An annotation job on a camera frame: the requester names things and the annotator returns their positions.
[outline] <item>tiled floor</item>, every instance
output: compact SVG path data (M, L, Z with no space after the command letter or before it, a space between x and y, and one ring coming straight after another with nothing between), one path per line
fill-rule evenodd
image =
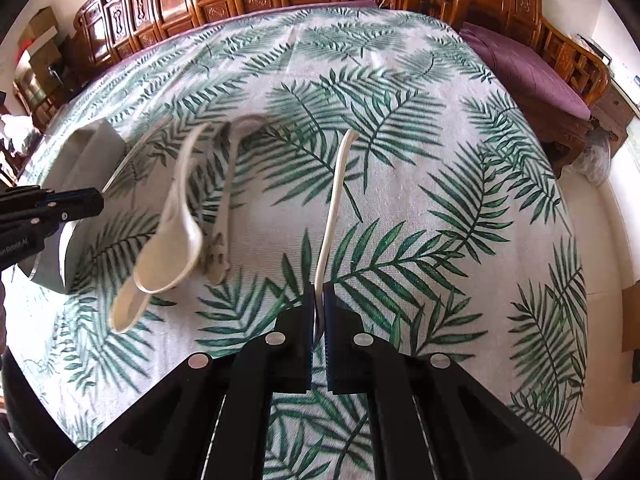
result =
M584 397L566 454L589 480L609 463L638 416L640 384L630 380L631 352L621 352L622 286L600 193L570 168L560 186L582 258L589 316Z

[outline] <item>leaf pattern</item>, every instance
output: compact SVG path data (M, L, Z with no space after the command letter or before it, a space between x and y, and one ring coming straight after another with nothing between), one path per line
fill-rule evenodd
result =
M263 115L266 126L240 146L226 280L213 285L194 272L153 297L132 330L113 333L111 303L155 232L185 136L210 125L186 189L208 230L230 145L210 133L245 114ZM412 12L315 7L171 38L89 85L34 154L26 181L42 183L73 130L101 117L128 149L164 126L118 176L103 215L87 221L72 293L53 294L16 272L5 301L14 319L33 325L12 348L77 444L191 352L237 352L300 304L338 146L353 128L360 137L325 275L338 302L405 354L444 352L472 375L514 384L500 400L566 449L587 356L570 219L524 117L448 25ZM492 369L489 347L511 366ZM312 366L309 393L273 397L264 477L372 478L366 398L327 392L321 348ZM487 386L509 391L495 379Z

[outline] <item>plastic bag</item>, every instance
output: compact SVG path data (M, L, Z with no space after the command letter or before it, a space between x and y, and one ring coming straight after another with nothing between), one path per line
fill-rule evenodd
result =
M611 168L611 147L609 133L602 128L587 132L587 147L574 160L572 168L583 174L593 186L599 186L609 176Z
M29 147L39 131L33 126L29 116L0 116L4 123L4 136L11 139L14 150L22 155L29 153Z

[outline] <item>metal rivet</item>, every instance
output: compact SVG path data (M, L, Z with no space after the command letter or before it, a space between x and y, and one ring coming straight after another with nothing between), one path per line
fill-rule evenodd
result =
M353 342L358 346L371 346L373 345L373 338L364 332L353 336Z
M189 357L189 366L197 370L199 368L204 368L209 364L209 356L206 354L194 354Z
M451 359L449 359L449 357L444 354L434 354L431 356L431 359L429 359L429 362L434 368L440 368L441 370L444 370L444 368L449 368Z
M281 345L286 341L286 337L282 332L269 332L267 337L264 340L267 342L267 345L277 346Z

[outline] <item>purple seat cushion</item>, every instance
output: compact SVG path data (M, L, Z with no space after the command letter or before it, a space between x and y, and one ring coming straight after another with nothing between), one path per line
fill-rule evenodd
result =
M465 23L460 36L507 90L535 97L587 121L591 117L580 96L528 46L471 23Z

